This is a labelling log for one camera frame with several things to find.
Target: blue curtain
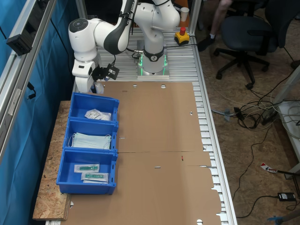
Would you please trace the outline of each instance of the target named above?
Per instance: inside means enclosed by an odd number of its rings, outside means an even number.
[[[7,23],[1,27],[8,36],[24,3],[25,0],[1,0],[0,24]],[[0,225],[34,223],[32,213],[40,174],[58,107],[60,101],[68,99],[72,92],[68,63],[72,69],[74,58],[68,39],[68,25],[75,18],[78,18],[75,1],[57,0],[52,20],[67,47],[70,61],[54,27],[49,23],[30,78],[37,96],[28,100],[27,96],[33,91],[26,89],[0,164]],[[7,60],[5,51],[2,51],[6,48],[1,43],[1,63]]]

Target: brown cardboard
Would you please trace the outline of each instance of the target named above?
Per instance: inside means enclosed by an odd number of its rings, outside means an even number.
[[[199,154],[185,154],[120,153],[114,193],[72,195],[74,206],[61,224],[196,225],[201,219],[219,225],[221,203],[210,170],[194,165]]]
[[[203,152],[192,83],[106,82],[104,95],[120,100],[119,152]]]
[[[209,168],[200,167],[210,157],[192,83],[106,82],[104,96],[120,100],[117,187],[112,195],[72,195],[61,224],[196,225],[201,219],[219,225],[220,198]]]

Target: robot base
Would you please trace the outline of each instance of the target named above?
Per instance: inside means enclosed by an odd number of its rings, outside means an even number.
[[[146,79],[151,79],[151,78],[169,79],[170,70],[169,70],[169,66],[168,66],[168,57],[167,57],[167,55],[165,55],[165,65],[166,66],[163,70],[159,71],[158,73],[149,73],[141,67],[142,56],[143,56],[143,54],[141,54],[141,56],[140,56],[138,67],[137,67],[137,78],[138,79],[145,79],[145,80]]]

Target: metal rail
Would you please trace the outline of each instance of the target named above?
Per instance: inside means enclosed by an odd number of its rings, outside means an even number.
[[[166,46],[176,45],[174,31],[164,32],[164,36]],[[142,39],[142,31],[139,28],[134,28],[133,35],[130,36],[128,48],[136,49],[136,41]],[[108,63],[114,60],[114,56],[104,49],[99,49],[98,53],[101,55],[103,67],[106,67]],[[197,49],[195,46],[167,48],[170,69],[170,78],[168,80],[157,78],[149,78],[147,80],[137,79],[137,60],[133,59],[131,54],[131,52],[125,51],[116,55],[115,66],[120,69],[116,81],[193,83],[202,143],[205,148],[204,151],[210,154],[211,166],[208,166],[208,168],[211,171],[214,183],[213,189],[218,191],[221,200],[222,211],[218,215],[221,218],[221,224],[237,225]]]
[[[26,24],[36,0],[27,0],[10,37],[18,34]],[[49,0],[30,53],[18,56],[11,52],[0,77],[0,163],[23,100],[27,83],[34,68],[56,0]]]

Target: red button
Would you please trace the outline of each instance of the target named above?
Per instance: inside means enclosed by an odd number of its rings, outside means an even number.
[[[186,28],[185,27],[181,27],[180,28],[180,35],[184,35],[186,33]]]

